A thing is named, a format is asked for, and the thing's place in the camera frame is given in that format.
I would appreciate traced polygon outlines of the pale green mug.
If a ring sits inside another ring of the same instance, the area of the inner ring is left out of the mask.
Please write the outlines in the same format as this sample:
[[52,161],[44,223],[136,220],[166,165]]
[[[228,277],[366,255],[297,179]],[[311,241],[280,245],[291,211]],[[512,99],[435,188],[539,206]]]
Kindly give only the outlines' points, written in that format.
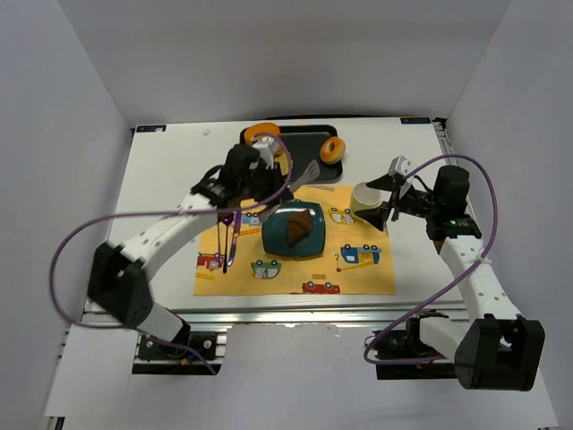
[[381,205],[381,202],[381,191],[370,188],[365,182],[362,182],[352,188],[349,209],[356,220],[365,223],[365,220],[361,219],[357,212],[375,209]]

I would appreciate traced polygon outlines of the glazed bagel donut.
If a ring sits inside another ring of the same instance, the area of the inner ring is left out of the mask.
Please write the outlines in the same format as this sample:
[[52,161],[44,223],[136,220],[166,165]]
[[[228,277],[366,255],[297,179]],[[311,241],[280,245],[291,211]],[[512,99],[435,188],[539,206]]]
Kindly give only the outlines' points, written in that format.
[[321,146],[320,159],[327,165],[334,165],[343,159],[345,153],[345,141],[337,136],[332,136]]

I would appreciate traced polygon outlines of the brown croissant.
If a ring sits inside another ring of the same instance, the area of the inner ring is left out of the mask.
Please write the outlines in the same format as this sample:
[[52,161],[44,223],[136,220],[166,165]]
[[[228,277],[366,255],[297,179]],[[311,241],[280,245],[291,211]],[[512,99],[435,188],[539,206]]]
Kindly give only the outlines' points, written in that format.
[[286,221],[287,242],[289,246],[297,244],[307,237],[312,229],[312,216],[308,209],[295,211]]

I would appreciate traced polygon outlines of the metal tongs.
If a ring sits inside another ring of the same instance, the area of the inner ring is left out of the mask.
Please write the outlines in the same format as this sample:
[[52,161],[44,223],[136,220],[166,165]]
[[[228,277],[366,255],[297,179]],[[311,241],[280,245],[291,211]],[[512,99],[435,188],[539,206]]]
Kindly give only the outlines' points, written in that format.
[[[305,171],[288,187],[292,193],[297,191],[301,186],[310,184],[320,174],[320,166],[316,160],[311,161]],[[268,207],[259,214],[261,224],[264,224],[280,207],[280,203]]]

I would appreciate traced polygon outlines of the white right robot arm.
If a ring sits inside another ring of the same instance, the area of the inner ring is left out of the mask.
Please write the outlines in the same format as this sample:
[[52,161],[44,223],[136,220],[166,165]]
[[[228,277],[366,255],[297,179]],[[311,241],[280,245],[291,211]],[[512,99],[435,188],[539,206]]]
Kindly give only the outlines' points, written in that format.
[[409,172],[408,167],[392,168],[368,182],[368,188],[387,191],[390,198],[357,214],[376,228],[384,228],[399,214],[424,219],[427,236],[464,300],[469,325],[464,327],[440,311],[423,307],[406,318],[404,330],[377,332],[365,356],[378,368],[412,369],[445,359],[467,390],[530,391],[545,331],[511,302],[486,261],[482,233],[466,210],[468,172],[443,166],[433,187],[425,190],[410,184]]

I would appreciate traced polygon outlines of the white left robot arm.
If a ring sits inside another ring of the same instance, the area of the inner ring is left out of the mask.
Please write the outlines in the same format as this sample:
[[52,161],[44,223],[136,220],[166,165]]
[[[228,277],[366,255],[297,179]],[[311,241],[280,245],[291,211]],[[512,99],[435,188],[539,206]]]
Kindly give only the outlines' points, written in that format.
[[88,297],[125,328],[173,348],[188,341],[190,326],[152,296],[158,270],[203,231],[245,200],[271,205],[290,193],[274,154],[277,139],[236,144],[225,163],[210,169],[177,205],[139,235],[119,245],[100,245],[90,271]]

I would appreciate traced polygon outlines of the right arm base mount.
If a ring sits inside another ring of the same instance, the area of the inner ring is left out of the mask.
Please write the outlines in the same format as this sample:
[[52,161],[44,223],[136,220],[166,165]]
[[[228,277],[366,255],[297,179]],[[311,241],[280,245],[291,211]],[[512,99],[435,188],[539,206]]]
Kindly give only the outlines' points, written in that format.
[[[420,341],[420,321],[423,318],[449,319],[437,310],[422,311],[406,321],[404,329],[393,329],[382,340],[374,343],[372,350],[377,360],[400,360],[437,357],[438,352]],[[454,365],[448,361],[434,360],[415,365],[377,365],[378,381],[398,380],[454,380]]]

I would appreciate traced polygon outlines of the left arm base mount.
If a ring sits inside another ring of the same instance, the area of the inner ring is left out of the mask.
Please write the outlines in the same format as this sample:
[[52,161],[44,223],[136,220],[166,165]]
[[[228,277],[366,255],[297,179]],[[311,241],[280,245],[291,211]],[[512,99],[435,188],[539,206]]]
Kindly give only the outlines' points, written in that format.
[[136,375],[216,375],[225,356],[229,325],[191,323],[181,340],[157,341],[140,334],[133,358]]

